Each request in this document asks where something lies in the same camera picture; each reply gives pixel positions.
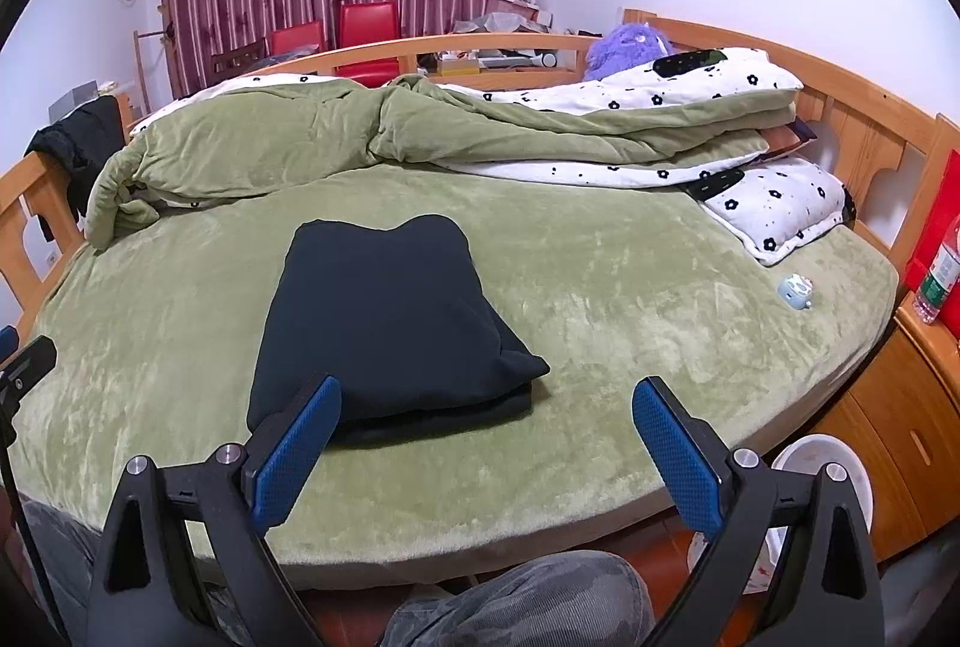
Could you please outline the black sweatshirt with white logo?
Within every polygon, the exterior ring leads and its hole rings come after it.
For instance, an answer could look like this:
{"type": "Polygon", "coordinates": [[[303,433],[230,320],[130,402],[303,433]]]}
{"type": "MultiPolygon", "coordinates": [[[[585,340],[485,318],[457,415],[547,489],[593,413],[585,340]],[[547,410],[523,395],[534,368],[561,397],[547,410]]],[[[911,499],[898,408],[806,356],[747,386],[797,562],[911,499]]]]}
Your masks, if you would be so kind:
{"type": "Polygon", "coordinates": [[[548,371],[485,298],[454,221],[309,221],[268,307],[247,426],[332,377],[342,388],[335,442],[444,436],[529,413],[548,371]]]}

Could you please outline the white bucket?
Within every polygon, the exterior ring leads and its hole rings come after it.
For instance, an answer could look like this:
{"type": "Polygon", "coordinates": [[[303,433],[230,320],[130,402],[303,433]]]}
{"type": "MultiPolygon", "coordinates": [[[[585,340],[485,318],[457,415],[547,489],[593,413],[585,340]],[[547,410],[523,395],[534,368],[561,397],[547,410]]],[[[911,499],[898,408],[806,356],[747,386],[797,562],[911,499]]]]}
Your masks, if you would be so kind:
{"type": "MultiPolygon", "coordinates": [[[[843,468],[846,477],[853,486],[856,501],[861,509],[862,518],[866,522],[866,532],[872,530],[874,521],[874,493],[872,492],[871,478],[867,473],[866,465],[861,457],[854,452],[848,442],[842,441],[832,434],[814,432],[802,436],[799,441],[791,442],[779,452],[771,468],[781,473],[804,475],[813,478],[822,468],[843,468]]],[[[758,551],[750,577],[743,587],[744,595],[761,594],[770,590],[771,582],[775,577],[776,566],[781,559],[782,551],[788,539],[789,525],[782,517],[794,517],[798,522],[804,522],[800,510],[781,509],[776,512],[781,520],[773,523],[766,530],[765,540],[758,551]]]]}

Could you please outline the camouflage trouser leg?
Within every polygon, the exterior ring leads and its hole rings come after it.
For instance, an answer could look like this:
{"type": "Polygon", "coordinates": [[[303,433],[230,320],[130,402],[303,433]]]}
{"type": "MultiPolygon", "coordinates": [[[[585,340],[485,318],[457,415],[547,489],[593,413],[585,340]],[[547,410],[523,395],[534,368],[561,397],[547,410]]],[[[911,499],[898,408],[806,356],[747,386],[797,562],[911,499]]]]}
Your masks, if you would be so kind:
{"type": "Polygon", "coordinates": [[[578,549],[524,562],[457,595],[402,603],[382,645],[640,645],[656,624],[638,572],[578,549]]]}

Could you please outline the small light blue toy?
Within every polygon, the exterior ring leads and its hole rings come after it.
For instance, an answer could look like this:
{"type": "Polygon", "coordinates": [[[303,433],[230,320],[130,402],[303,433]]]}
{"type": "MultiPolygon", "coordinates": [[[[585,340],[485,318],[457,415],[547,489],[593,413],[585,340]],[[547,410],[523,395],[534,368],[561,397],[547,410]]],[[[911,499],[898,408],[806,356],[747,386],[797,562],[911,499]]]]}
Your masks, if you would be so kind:
{"type": "Polygon", "coordinates": [[[794,310],[807,310],[812,307],[814,283],[807,276],[791,273],[779,282],[778,296],[794,310]]]}

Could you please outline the green fleece bed sheet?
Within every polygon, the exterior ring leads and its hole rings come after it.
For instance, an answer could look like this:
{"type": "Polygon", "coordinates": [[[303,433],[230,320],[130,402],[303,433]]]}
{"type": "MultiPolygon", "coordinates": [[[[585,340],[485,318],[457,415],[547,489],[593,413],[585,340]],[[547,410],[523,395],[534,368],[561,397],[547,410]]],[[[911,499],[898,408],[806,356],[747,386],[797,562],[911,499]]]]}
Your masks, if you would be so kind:
{"type": "Polygon", "coordinates": [[[874,348],[898,287],[846,227],[768,268],[680,192],[348,170],[80,250],[36,320],[59,356],[16,418],[20,488],[96,527],[133,455],[190,463],[244,438],[296,228],[425,213],[459,224],[483,293],[550,371],[520,420],[322,455],[268,537],[299,587],[494,571],[656,514],[667,496],[631,422],[636,382],[661,376],[727,442],[770,449],[874,348]],[[791,273],[814,283],[811,309],[778,296],[791,273]]]}

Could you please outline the wooden nightstand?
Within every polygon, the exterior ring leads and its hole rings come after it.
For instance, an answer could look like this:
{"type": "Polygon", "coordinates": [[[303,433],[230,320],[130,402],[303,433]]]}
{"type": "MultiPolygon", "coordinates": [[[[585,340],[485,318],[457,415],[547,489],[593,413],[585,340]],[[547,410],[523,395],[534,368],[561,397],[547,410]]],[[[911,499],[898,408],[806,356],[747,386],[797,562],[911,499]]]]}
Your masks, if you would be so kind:
{"type": "Polygon", "coordinates": [[[905,296],[867,363],[812,426],[846,442],[874,494],[872,546],[888,561],[958,517],[958,340],[905,296]]]}

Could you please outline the black jacket on footboard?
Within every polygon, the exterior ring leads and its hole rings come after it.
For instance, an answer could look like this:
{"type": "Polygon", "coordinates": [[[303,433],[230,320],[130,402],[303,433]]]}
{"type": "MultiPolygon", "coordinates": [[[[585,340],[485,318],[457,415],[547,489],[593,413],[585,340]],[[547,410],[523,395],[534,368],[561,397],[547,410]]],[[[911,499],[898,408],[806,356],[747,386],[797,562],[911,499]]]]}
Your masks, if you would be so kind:
{"type": "Polygon", "coordinates": [[[71,215],[86,215],[88,198],[99,172],[112,154],[125,146],[121,108],[106,94],[73,109],[70,114],[32,135],[26,153],[47,154],[67,174],[71,215]]]}

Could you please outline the white floral pillow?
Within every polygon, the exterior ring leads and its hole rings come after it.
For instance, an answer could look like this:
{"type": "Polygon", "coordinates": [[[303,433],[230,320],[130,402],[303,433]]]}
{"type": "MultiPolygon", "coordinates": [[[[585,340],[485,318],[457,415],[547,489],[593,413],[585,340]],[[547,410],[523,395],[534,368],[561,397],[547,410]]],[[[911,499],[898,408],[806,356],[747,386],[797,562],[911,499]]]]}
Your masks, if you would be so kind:
{"type": "Polygon", "coordinates": [[[807,159],[734,167],[686,189],[758,263],[773,266],[848,220],[848,192],[807,159]]]}

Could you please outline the green label plastic bottle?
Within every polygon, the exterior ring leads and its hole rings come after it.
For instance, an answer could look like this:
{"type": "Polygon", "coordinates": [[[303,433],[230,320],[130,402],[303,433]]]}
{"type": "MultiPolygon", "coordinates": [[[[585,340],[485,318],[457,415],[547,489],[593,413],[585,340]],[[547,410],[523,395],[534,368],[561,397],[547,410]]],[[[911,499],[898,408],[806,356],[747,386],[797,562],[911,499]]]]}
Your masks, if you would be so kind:
{"type": "Polygon", "coordinates": [[[923,324],[934,324],[960,275],[958,218],[947,226],[931,266],[914,293],[914,312],[923,324]]]}

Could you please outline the red box on nightstand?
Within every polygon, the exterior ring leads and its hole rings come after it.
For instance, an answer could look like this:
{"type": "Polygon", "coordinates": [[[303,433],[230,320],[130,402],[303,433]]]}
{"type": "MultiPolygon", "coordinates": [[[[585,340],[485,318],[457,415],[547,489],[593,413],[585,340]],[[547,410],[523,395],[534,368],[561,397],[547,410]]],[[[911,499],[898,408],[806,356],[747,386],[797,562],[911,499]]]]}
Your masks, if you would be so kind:
{"type": "MultiPolygon", "coordinates": [[[[928,219],[924,223],[921,237],[913,250],[907,265],[907,288],[916,293],[926,271],[931,266],[935,252],[944,237],[947,226],[958,218],[958,151],[954,149],[947,159],[944,176],[934,197],[928,219]]],[[[958,281],[950,293],[949,299],[940,310],[939,322],[942,322],[954,337],[958,337],[958,281]]]]}

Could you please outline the green quilt with floral lining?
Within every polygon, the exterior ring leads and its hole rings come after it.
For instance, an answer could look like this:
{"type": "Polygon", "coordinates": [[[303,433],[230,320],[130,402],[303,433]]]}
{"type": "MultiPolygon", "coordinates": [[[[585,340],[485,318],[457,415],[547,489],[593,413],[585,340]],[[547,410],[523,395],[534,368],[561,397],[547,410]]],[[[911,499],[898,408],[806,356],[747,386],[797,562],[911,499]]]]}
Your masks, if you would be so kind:
{"type": "Polygon", "coordinates": [[[89,194],[86,239],[106,248],[167,206],[216,205],[373,164],[574,161],[674,169],[765,149],[802,81],[758,49],[700,70],[649,65],[514,91],[402,75],[381,88],[333,76],[247,76],[171,104],[112,154],[89,194]]]}

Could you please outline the black remote on quilt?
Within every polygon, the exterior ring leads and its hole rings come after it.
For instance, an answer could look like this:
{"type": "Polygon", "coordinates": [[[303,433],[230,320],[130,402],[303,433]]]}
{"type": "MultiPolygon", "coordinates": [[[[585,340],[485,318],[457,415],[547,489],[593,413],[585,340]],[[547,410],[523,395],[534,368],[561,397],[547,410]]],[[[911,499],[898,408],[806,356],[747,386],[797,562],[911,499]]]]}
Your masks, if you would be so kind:
{"type": "Polygon", "coordinates": [[[672,53],[652,62],[652,70],[661,78],[675,78],[700,68],[711,68],[727,59],[721,49],[697,49],[672,53]]]}

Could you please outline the red chair left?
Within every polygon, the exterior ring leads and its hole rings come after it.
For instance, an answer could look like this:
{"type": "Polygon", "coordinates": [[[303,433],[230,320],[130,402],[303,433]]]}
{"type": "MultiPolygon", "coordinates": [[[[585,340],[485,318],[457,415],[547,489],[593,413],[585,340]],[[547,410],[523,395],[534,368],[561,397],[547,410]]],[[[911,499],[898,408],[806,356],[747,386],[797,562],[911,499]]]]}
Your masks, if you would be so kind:
{"type": "Polygon", "coordinates": [[[272,55],[304,52],[306,55],[325,49],[324,26],[319,20],[302,25],[274,29],[268,36],[268,50],[272,55]]]}

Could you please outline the red chair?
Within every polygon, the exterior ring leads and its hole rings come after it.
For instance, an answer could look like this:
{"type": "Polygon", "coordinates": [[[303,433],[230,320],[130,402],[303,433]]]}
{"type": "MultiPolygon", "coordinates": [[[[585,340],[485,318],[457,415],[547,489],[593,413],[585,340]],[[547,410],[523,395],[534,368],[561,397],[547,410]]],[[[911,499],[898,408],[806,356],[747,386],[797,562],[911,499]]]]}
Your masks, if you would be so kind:
{"type": "MultiPolygon", "coordinates": [[[[398,11],[394,0],[370,3],[343,3],[338,14],[340,47],[366,46],[398,39],[398,11]]],[[[342,65],[337,73],[368,88],[386,85],[398,75],[397,59],[342,65]]]]}
{"type": "Polygon", "coordinates": [[[272,55],[304,52],[306,55],[325,49],[324,26],[319,20],[302,25],[274,29],[268,36],[268,50],[272,55]]]}

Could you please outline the purple plush toy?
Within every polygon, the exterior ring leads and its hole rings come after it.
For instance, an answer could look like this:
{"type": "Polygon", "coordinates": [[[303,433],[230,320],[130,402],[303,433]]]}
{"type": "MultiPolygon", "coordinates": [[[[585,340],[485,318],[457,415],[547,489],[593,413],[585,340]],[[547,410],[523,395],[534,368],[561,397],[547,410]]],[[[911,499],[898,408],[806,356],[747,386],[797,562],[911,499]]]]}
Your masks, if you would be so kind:
{"type": "Polygon", "coordinates": [[[620,71],[651,64],[674,49],[669,39],[649,23],[625,23],[597,39],[586,55],[586,81],[602,80],[620,71]]]}

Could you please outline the red chair right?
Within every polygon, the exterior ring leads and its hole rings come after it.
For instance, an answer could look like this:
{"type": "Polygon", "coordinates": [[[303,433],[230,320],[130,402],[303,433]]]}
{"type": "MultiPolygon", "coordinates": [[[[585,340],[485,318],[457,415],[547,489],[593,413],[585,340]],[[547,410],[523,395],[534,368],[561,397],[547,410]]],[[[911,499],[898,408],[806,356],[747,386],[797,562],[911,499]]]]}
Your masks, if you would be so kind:
{"type": "MultiPolygon", "coordinates": [[[[398,11],[394,0],[370,3],[343,3],[338,14],[340,47],[366,46],[398,39],[398,11]]],[[[386,85],[398,75],[397,59],[342,65],[337,73],[368,88],[386,85]]]]}

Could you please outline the wooden bed frame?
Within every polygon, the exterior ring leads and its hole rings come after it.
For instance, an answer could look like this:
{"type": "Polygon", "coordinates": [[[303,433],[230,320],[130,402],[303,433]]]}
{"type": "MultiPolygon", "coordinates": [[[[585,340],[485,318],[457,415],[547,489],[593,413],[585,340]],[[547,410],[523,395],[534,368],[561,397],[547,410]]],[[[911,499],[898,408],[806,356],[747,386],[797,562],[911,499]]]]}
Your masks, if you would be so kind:
{"type": "MultiPolygon", "coordinates": [[[[627,8],[627,23],[646,23],[663,32],[677,49],[753,47],[804,83],[797,115],[826,125],[836,137],[835,174],[857,208],[854,232],[884,254],[901,276],[923,234],[950,155],[958,148],[958,127],[935,117],[872,81],[815,55],[763,37],[718,26],[675,20],[652,11],[627,8]],[[875,177],[900,169],[908,151],[924,158],[916,190],[896,236],[884,241],[866,223],[875,177]]],[[[60,280],[71,255],[85,242],[68,208],[67,177],[45,154],[31,153],[2,176],[2,283],[13,296],[11,323],[31,330],[47,294],[60,280]]]]}

